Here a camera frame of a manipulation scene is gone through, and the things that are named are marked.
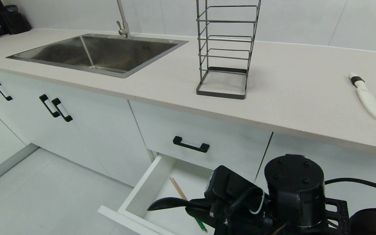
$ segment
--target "faucet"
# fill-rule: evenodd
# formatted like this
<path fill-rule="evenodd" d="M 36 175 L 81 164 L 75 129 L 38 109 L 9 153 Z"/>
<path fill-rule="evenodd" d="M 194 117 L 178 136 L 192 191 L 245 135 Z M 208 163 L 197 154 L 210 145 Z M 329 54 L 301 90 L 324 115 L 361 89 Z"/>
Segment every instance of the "faucet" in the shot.
<path fill-rule="evenodd" d="M 126 17 L 124 16 L 124 10 L 123 10 L 123 5 L 121 4 L 121 0 L 117 0 L 117 4 L 118 4 L 118 9 L 120 11 L 121 19 L 123 20 L 123 28 L 121 28 L 120 21 L 117 21 L 118 27 L 120 28 L 118 33 L 120 35 L 125 35 L 126 39 L 130 39 L 131 35 L 130 35 L 130 30 L 129 30 L 129 24 L 127 24 Z"/>

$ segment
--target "wooden chopsticks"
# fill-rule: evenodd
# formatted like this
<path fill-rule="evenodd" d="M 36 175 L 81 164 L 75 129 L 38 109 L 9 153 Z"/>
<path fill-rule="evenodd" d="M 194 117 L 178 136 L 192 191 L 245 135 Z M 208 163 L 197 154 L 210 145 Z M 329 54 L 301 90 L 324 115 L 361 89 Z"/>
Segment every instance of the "wooden chopsticks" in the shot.
<path fill-rule="evenodd" d="M 176 191 L 178 191 L 179 193 L 179 196 L 181 196 L 182 199 L 184 200 L 187 200 L 187 197 L 185 196 L 185 194 L 182 192 L 181 188 L 179 187 L 179 185 L 176 183 L 175 179 L 172 178 L 172 177 L 169 177 L 170 181 L 172 182 L 173 186 L 175 187 Z M 197 221 L 198 225 L 200 226 L 201 230 L 203 230 L 204 232 L 209 232 L 207 231 L 206 229 L 206 226 L 204 226 L 204 224 L 201 222 L 201 220 L 195 218 L 195 220 Z"/>

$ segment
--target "cable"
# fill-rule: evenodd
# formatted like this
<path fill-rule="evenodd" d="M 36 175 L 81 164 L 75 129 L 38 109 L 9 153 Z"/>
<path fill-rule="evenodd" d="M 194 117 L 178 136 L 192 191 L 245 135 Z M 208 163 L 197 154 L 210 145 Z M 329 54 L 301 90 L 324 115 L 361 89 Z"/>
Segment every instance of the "cable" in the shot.
<path fill-rule="evenodd" d="M 324 182 L 324 184 L 327 185 L 327 184 L 330 184 L 330 183 L 337 183 L 337 182 L 361 183 L 361 184 L 376 188 L 376 183 L 373 183 L 373 182 L 370 182 L 370 181 L 367 181 L 367 180 L 355 179 L 355 178 L 338 178 L 338 179 L 333 179 L 333 180 L 326 180 Z"/>
<path fill-rule="evenodd" d="M 259 214 L 259 212 L 260 212 L 261 209 L 262 209 L 262 205 L 264 204 L 264 198 L 265 198 L 265 191 L 262 189 L 262 199 L 261 199 L 261 204 L 260 204 L 260 206 L 259 206 L 259 208 L 258 208 L 257 211 L 249 210 L 250 213 L 252 213 L 252 214 Z"/>
<path fill-rule="evenodd" d="M 242 193 L 242 195 L 238 199 L 236 199 L 236 201 L 230 207 L 227 208 L 226 214 L 227 215 L 233 214 L 233 212 L 240 207 L 240 205 L 249 196 L 249 194 L 256 189 L 261 189 L 261 188 L 259 188 L 258 186 L 254 186 L 254 187 L 247 189 L 244 193 Z"/>

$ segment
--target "faucet handle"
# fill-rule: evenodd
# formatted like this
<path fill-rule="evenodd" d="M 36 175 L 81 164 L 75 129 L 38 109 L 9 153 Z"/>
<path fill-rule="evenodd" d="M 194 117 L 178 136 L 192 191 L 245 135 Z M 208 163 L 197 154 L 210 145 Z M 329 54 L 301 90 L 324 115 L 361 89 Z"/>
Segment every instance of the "faucet handle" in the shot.
<path fill-rule="evenodd" d="M 120 21 L 116 21 L 116 23 L 118 24 L 118 27 L 120 28 L 120 30 L 122 30 Z"/>

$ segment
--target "black handle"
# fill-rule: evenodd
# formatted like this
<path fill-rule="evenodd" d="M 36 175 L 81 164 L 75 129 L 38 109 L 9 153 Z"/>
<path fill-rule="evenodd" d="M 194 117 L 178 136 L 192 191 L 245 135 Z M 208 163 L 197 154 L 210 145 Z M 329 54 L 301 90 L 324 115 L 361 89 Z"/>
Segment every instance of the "black handle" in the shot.
<path fill-rule="evenodd" d="M 10 101 L 12 100 L 12 97 L 9 95 L 9 96 L 5 96 L 4 93 L 0 90 L 0 93 L 1 95 L 3 95 L 3 97 L 7 100 L 7 101 Z"/>
<path fill-rule="evenodd" d="M 44 106 L 46 107 L 47 110 L 49 110 L 49 113 L 54 117 L 54 118 L 57 118 L 58 116 L 60 116 L 60 114 L 58 113 L 58 111 L 54 111 L 52 113 L 52 110 L 49 109 L 49 107 L 47 106 L 47 104 L 45 103 L 46 100 L 48 100 L 49 98 L 47 97 L 47 95 L 43 94 L 39 97 L 39 99 L 41 100 L 41 102 L 44 104 Z"/>
<path fill-rule="evenodd" d="M 65 122 L 70 122 L 73 120 L 73 118 L 67 113 L 67 116 L 65 116 L 63 114 L 63 112 L 59 109 L 58 105 L 61 104 L 59 98 L 55 98 L 54 100 L 52 100 L 52 104 L 55 106 L 55 108 L 58 110 L 58 112 L 60 113 L 60 115 L 62 115 L 62 118 L 65 120 Z"/>
<path fill-rule="evenodd" d="M 182 146 L 182 147 L 185 147 L 185 148 L 188 148 L 188 149 L 194 149 L 194 150 L 197 150 L 197 151 L 202 152 L 202 153 L 206 153 L 210 148 L 210 145 L 206 144 L 206 143 L 202 143 L 201 147 L 199 147 L 199 148 L 185 144 L 185 143 L 182 143 L 182 137 L 179 137 L 179 136 L 175 136 L 175 138 L 173 138 L 173 144 L 179 145 L 179 146 Z"/>

